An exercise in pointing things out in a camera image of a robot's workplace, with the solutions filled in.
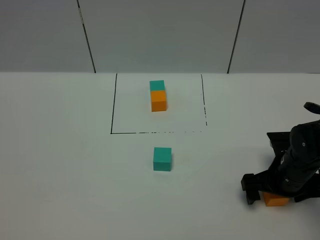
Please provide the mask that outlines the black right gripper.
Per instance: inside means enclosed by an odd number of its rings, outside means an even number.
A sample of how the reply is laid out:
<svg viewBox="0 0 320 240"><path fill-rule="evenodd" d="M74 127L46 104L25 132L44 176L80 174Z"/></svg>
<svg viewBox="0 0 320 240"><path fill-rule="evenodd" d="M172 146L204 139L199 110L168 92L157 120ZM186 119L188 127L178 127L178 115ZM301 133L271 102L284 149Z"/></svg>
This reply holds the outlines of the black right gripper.
<svg viewBox="0 0 320 240"><path fill-rule="evenodd" d="M275 157L270 167L242 177L248 205L260 201L267 192L296 203L320 197L320 122L298 124L287 132L269 132Z"/></svg>

